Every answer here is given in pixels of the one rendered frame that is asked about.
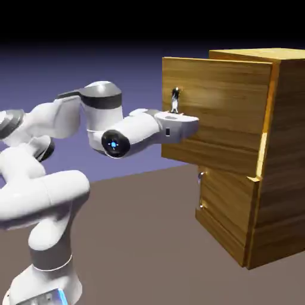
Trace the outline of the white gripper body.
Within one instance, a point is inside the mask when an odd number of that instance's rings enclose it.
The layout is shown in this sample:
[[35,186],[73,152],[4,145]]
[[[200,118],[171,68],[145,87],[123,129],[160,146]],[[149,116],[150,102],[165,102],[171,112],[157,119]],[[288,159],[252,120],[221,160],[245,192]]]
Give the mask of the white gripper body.
[[195,134],[199,127],[199,118],[184,114],[161,111],[154,115],[160,125],[158,140],[161,144],[175,144]]

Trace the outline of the dark shiny curved door handle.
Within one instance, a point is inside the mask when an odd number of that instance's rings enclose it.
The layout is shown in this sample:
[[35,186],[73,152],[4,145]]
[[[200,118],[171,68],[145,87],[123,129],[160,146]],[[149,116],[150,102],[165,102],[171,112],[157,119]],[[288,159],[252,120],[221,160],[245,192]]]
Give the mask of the dark shiny curved door handle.
[[178,114],[178,108],[179,108],[179,95],[180,95],[180,89],[178,87],[175,87],[172,89],[172,96],[171,96],[171,113]]

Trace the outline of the large wooden cabinet door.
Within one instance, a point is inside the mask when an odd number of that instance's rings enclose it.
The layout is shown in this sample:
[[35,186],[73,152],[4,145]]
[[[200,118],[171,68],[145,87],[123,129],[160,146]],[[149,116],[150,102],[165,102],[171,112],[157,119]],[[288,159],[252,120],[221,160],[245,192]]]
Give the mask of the large wooden cabinet door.
[[179,88],[179,112],[200,125],[181,143],[162,145],[162,157],[257,176],[271,72],[268,62],[164,57],[163,109]]

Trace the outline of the small wooden cabinet door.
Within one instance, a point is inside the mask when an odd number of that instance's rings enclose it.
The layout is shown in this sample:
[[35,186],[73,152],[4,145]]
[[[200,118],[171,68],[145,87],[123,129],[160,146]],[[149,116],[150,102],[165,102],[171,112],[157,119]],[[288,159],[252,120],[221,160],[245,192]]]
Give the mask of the small wooden cabinet door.
[[247,264],[250,234],[261,179],[200,166],[206,172],[205,209],[195,210],[197,221],[242,267]]

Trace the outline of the light wooden cabinet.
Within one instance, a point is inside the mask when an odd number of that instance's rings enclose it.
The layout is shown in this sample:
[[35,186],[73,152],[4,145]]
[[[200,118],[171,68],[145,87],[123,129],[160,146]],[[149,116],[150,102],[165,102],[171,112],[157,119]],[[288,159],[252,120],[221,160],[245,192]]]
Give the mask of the light wooden cabinet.
[[305,251],[305,49],[223,49],[212,59],[272,63],[247,269]]

